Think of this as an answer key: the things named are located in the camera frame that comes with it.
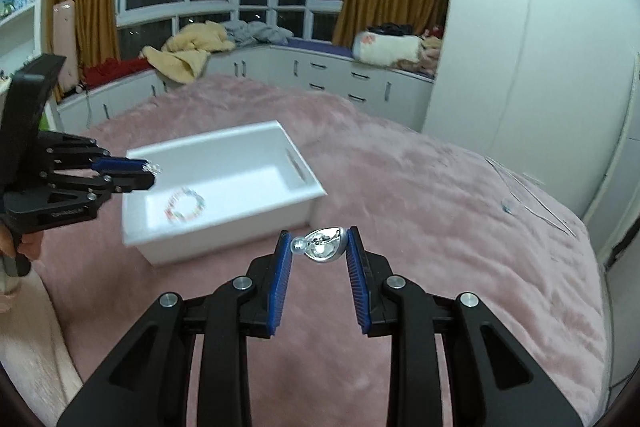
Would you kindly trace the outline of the person's left hand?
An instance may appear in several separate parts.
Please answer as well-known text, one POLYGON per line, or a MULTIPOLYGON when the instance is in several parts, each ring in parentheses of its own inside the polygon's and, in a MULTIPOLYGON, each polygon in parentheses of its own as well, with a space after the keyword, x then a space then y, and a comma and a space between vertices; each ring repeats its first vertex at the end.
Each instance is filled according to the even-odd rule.
POLYGON ((14 242, 11 231, 0 222, 0 251, 3 256, 14 258, 17 254, 24 255, 30 261, 38 260, 41 256, 43 233, 24 234, 18 243, 14 242))

